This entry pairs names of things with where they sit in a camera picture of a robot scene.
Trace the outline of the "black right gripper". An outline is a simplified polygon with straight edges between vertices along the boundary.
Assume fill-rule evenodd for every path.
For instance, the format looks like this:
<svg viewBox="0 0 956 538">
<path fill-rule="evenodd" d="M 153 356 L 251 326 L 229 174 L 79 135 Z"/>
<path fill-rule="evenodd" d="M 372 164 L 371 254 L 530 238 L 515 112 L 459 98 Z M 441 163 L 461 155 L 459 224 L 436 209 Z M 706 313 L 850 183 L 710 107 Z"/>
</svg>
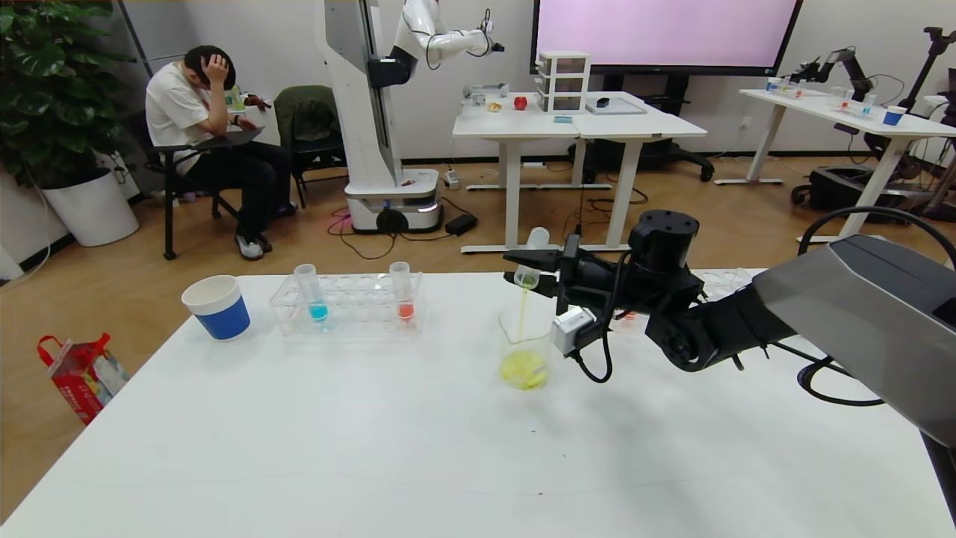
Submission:
<svg viewBox="0 0 956 538">
<path fill-rule="evenodd" d="M 629 255 L 625 250 L 617 262 L 608 262 L 585 249 L 580 235 L 570 234 L 562 252 L 557 249 L 506 251 L 503 259 L 535 271 L 506 271 L 504 279 L 523 291 L 556 297 L 558 315 L 578 306 L 595 316 L 611 316 L 617 306 L 617 285 Z M 552 274 L 557 270 L 558 279 Z"/>
</svg>

